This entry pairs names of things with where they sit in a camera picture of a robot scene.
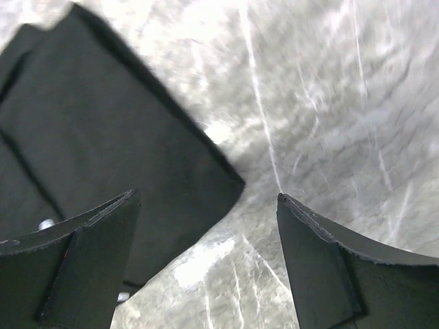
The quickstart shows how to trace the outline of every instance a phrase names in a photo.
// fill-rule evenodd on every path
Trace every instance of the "black fabric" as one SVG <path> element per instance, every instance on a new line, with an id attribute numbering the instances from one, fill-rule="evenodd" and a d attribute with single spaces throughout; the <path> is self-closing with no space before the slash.
<path id="1" fill-rule="evenodd" d="M 140 211 L 138 192 L 0 243 L 0 324 L 108 329 Z"/>
<path id="2" fill-rule="evenodd" d="M 59 217 L 140 190 L 123 279 L 138 289 L 227 214 L 244 182 L 94 14 L 74 5 L 52 30 L 20 40 L 11 52 L 23 60 L 0 103 L 0 130 Z"/>
<path id="3" fill-rule="evenodd" d="M 439 259 L 368 239 L 288 195 L 277 216 L 300 329 L 439 328 Z"/>

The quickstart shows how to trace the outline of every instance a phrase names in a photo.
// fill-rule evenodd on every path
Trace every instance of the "metal surface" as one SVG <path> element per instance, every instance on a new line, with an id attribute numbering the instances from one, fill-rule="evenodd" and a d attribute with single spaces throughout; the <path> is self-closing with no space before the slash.
<path id="1" fill-rule="evenodd" d="M 372 239 L 439 256 L 436 1 L 82 3 L 248 182 L 229 216 L 116 310 L 112 329 L 297 329 L 279 191 Z M 3 0 L 1 44 L 67 7 Z"/>

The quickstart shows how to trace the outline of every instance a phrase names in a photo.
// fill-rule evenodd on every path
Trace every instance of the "gray table surface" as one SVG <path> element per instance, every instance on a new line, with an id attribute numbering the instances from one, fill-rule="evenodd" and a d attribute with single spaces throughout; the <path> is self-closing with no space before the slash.
<path id="1" fill-rule="evenodd" d="M 439 3 L 87 0 L 248 182 L 112 329 L 298 328 L 276 195 L 439 256 Z M 2 0 L 0 47 L 63 0 Z"/>

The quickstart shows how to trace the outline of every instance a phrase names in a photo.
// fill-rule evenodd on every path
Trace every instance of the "silver surface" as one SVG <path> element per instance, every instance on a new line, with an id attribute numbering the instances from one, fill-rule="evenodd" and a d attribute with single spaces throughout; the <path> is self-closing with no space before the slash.
<path id="1" fill-rule="evenodd" d="M 439 256 L 437 1 L 82 3 L 248 183 L 229 216 L 116 310 L 112 329 L 297 329 L 279 191 L 372 239 Z M 0 44 L 67 7 L 3 0 Z"/>

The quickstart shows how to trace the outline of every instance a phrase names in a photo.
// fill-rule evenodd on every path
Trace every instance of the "scratched metal surface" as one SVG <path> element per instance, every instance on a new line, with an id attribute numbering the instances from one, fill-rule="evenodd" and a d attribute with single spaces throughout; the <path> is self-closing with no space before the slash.
<path id="1" fill-rule="evenodd" d="M 298 328 L 275 219 L 282 190 L 378 241 L 439 256 L 434 0 L 88 0 L 248 182 L 112 329 Z M 3 0 L 0 45 L 61 0 Z"/>

